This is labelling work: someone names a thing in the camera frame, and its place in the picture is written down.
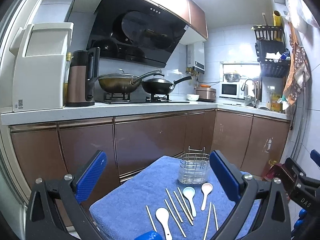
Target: countertop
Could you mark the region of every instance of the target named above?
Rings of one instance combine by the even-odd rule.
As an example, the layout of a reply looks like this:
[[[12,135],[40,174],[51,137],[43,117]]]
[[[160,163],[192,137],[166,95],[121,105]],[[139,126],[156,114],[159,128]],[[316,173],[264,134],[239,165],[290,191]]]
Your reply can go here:
[[[60,109],[35,110],[1,114],[2,125],[17,125],[27,123],[55,122],[77,119],[90,119],[112,116],[152,114],[174,111],[188,111],[200,109],[225,109],[253,115],[262,115],[283,120],[291,117],[273,111],[257,109],[248,106],[235,106],[222,103],[188,102],[182,103],[148,103],[108,105],[96,102],[94,106],[64,107]]]

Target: faucet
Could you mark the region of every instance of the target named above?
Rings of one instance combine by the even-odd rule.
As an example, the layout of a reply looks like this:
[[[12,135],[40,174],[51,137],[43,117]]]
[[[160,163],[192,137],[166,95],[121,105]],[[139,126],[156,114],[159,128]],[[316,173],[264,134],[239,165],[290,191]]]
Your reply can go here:
[[[258,102],[257,93],[258,93],[258,90],[257,90],[257,84],[255,83],[255,81],[254,81],[252,78],[247,78],[247,79],[245,80],[245,82],[243,83],[241,90],[244,91],[244,89],[245,89],[245,84],[246,84],[246,82],[247,82],[248,80],[251,80],[252,83],[253,83],[253,86],[254,86],[254,102],[253,102],[253,107],[254,107],[254,108],[257,108],[257,102]]]

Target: gas stove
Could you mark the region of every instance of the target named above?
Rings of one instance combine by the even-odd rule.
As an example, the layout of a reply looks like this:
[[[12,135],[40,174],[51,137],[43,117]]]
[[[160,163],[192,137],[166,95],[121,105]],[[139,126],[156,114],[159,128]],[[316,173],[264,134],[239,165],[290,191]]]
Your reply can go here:
[[[131,100],[130,94],[109,94],[104,93],[103,101],[98,101],[105,104],[149,104],[149,103],[188,103],[188,102],[181,102],[181,101],[173,101],[169,99],[169,95],[165,95],[163,97],[156,96],[151,94],[150,97],[146,97],[145,100],[143,99],[136,99]]]

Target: black frying pan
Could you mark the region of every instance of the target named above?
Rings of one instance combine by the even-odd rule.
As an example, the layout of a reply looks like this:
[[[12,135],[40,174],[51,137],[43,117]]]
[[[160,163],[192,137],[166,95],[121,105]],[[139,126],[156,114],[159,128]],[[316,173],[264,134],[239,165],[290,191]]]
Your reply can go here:
[[[174,90],[176,84],[179,84],[180,82],[190,80],[190,79],[192,79],[192,77],[187,76],[177,81],[174,81],[172,84],[170,81],[166,79],[151,78],[151,79],[148,79],[147,81],[142,81],[141,84],[144,91],[149,94],[167,95]]]

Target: range hood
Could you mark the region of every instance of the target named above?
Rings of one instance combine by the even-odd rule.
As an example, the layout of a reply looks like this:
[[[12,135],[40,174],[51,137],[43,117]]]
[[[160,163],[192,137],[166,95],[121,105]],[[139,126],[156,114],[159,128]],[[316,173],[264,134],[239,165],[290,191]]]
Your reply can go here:
[[[87,49],[100,56],[165,67],[188,25],[145,0],[101,0]]]

